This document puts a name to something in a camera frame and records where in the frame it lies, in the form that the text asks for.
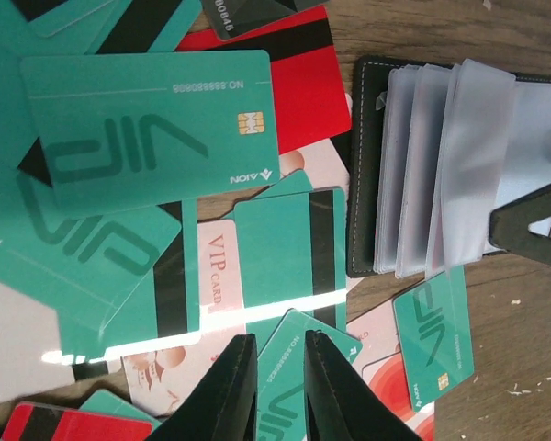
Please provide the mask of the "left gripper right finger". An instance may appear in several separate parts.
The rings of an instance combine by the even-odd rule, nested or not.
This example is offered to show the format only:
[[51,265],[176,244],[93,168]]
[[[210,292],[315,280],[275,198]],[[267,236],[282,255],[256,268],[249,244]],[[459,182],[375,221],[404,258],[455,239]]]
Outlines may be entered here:
[[308,440],[418,440],[359,377],[330,337],[305,333]]

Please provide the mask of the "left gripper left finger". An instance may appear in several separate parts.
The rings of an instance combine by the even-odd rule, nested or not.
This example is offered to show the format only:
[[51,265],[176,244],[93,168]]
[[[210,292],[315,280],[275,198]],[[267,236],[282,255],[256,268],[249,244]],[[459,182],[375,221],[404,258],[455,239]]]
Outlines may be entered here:
[[190,396],[153,430],[150,440],[254,440],[255,336],[234,336]]

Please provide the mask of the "black card holder wallet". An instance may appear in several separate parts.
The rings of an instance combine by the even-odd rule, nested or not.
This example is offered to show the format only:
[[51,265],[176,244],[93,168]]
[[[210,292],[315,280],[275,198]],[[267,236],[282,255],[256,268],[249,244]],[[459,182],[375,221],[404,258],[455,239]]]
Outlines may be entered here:
[[551,185],[551,76],[366,55],[353,80],[351,277],[434,276],[550,233],[549,215],[489,224]]

